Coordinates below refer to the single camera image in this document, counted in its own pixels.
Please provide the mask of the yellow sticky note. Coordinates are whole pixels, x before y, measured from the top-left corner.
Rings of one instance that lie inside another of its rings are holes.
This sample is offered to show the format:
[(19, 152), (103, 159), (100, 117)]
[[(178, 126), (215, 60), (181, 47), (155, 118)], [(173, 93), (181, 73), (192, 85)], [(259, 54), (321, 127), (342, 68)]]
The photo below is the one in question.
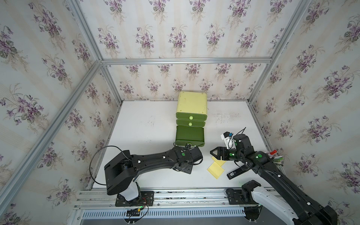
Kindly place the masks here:
[(213, 162), (207, 169), (207, 171), (215, 178), (218, 179), (223, 172), (225, 171), (220, 165), (216, 162)]
[(218, 166), (220, 166), (220, 167), (222, 167), (222, 166), (226, 163), (226, 161), (224, 161), (224, 160), (218, 160), (218, 159), (216, 159), (215, 157), (212, 157), (212, 160), (213, 160)]

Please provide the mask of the green three-drawer cabinet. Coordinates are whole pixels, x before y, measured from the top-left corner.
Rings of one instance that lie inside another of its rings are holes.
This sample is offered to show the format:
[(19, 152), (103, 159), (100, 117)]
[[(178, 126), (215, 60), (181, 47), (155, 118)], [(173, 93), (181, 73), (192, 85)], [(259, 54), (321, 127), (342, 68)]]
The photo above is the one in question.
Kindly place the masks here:
[(176, 145), (205, 145), (204, 127), (208, 117), (207, 110), (207, 94), (189, 91), (179, 93), (175, 114)]

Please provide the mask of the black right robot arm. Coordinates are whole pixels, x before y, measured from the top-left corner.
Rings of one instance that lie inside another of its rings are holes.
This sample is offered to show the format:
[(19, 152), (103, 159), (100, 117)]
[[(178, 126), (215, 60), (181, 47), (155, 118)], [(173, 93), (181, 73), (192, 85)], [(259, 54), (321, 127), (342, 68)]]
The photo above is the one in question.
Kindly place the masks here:
[(268, 154), (255, 151), (245, 134), (232, 137), (233, 148), (217, 147), (210, 154), (218, 160), (241, 161), (242, 171), (252, 170), (267, 181), (282, 197), (279, 200), (258, 182), (252, 180), (241, 187), (242, 201), (264, 206), (288, 225), (335, 225), (336, 211), (329, 205), (322, 206), (299, 189), (275, 165)]

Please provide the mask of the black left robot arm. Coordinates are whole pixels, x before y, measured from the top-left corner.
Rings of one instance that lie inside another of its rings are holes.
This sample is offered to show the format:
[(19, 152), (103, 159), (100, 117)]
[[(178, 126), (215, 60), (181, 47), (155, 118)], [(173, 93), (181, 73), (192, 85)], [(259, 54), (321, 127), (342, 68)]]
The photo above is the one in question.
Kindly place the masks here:
[(139, 175), (160, 169), (191, 174), (193, 166), (202, 161), (203, 155), (198, 147), (174, 146), (168, 151), (150, 155), (131, 155), (129, 150), (121, 151), (104, 166), (107, 194), (133, 201), (141, 197), (136, 183)]

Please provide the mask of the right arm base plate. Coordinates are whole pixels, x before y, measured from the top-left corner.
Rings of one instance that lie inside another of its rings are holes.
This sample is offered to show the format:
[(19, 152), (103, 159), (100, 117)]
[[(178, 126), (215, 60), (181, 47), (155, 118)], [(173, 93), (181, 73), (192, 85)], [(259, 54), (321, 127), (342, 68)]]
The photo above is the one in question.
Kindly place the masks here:
[(258, 204), (252, 197), (255, 188), (261, 187), (261, 184), (251, 180), (242, 185), (240, 189), (228, 188), (226, 195), (230, 205), (255, 205)]

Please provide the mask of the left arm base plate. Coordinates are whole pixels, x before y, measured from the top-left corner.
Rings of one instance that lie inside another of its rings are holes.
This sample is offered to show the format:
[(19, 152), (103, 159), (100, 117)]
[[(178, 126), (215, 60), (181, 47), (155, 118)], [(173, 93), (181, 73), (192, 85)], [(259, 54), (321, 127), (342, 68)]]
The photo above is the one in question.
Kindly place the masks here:
[(154, 191), (141, 191), (139, 196), (131, 201), (125, 200), (120, 194), (117, 195), (115, 202), (116, 207), (126, 206), (153, 206), (154, 203)]

